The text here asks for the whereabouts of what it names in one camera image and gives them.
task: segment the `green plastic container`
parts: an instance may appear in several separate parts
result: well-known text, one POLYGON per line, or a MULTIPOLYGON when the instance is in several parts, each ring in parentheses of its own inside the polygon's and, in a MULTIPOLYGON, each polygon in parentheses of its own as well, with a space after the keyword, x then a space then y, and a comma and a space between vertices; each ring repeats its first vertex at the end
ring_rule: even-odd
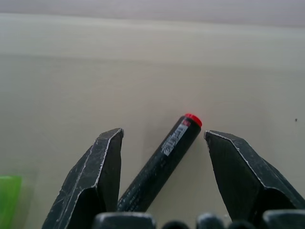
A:
POLYGON ((22 179, 19 176, 0 177, 0 229, 9 229, 18 202, 22 179))

